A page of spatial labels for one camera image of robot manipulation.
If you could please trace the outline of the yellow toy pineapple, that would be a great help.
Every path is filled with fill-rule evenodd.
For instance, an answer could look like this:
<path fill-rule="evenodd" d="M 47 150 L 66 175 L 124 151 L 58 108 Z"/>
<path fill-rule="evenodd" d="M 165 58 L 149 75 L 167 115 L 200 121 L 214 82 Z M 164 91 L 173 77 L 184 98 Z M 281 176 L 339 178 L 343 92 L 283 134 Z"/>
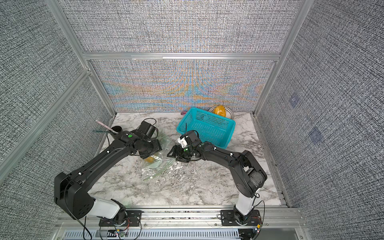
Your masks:
<path fill-rule="evenodd" d="M 158 155 L 150 155 L 149 157 L 145 158 L 144 161 L 146 161 L 149 164 L 153 164 L 161 160 L 161 158 L 158 157 Z"/>

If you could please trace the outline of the clear zip-top bag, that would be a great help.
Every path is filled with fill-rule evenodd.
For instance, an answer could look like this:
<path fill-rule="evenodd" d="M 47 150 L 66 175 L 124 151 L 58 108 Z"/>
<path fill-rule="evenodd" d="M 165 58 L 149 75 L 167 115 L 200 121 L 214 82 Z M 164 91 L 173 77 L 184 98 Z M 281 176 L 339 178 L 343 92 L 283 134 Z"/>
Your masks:
<path fill-rule="evenodd" d="M 162 150 L 154 155 L 158 155 L 161 160 L 153 164 L 149 164 L 146 161 L 141 160 L 141 172 L 143 181 L 148 181 L 159 176 L 175 162 L 175 159 L 167 157 L 167 154 L 175 145 L 173 140 L 164 132 L 160 132 L 158 140 L 160 141 Z"/>

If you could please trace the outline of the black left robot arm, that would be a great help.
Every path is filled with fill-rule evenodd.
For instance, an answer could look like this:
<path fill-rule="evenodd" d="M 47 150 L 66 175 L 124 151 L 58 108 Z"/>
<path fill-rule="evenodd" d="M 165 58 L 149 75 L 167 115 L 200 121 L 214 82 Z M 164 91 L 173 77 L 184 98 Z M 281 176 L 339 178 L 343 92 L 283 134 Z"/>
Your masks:
<path fill-rule="evenodd" d="M 88 163 L 69 174 L 60 173 L 55 177 L 55 204 L 74 220 L 92 216 L 121 225 L 127 218 L 126 208 L 116 200 L 93 197 L 89 195 L 89 190 L 125 157 L 139 155 L 142 159 L 165 158 L 172 144 L 165 134 L 150 138 L 140 132 L 122 131 L 113 135 L 113 138 L 113 142 Z"/>

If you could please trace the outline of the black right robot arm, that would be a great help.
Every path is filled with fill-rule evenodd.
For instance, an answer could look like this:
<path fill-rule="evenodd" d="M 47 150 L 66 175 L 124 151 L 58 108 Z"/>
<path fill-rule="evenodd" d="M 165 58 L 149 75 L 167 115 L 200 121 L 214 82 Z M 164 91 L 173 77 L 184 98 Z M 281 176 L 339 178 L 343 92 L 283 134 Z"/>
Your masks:
<path fill-rule="evenodd" d="M 232 221 L 241 226 L 249 224 L 253 218 L 254 203 L 258 191 L 268 179 L 266 172 L 251 152 L 231 152 L 218 148 L 210 142 L 198 141 L 196 144 L 185 147 L 175 145 L 167 156 L 183 163 L 199 160 L 209 161 L 228 169 L 240 192 L 238 201 L 234 206 Z"/>

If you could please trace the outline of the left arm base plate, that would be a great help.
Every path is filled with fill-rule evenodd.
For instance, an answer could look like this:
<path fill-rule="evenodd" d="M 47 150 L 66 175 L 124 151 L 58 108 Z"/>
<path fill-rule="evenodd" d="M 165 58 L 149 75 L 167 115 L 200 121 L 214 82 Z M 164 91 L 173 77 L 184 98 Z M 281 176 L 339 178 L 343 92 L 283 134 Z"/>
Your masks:
<path fill-rule="evenodd" d="M 123 217 L 118 220 L 102 218 L 99 221 L 99 227 L 139 227 L 142 219 L 141 210 L 126 210 Z"/>

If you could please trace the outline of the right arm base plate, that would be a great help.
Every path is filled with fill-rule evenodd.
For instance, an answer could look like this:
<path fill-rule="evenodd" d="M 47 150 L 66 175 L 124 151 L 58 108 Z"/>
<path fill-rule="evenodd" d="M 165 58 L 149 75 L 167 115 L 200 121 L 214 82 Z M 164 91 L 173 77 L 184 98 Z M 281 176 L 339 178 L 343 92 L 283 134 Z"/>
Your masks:
<path fill-rule="evenodd" d="M 251 210 L 247 215 L 242 215 L 238 210 L 221 210 L 218 215 L 222 225 L 229 226 L 256 226 L 263 225 L 260 212 L 258 210 Z"/>

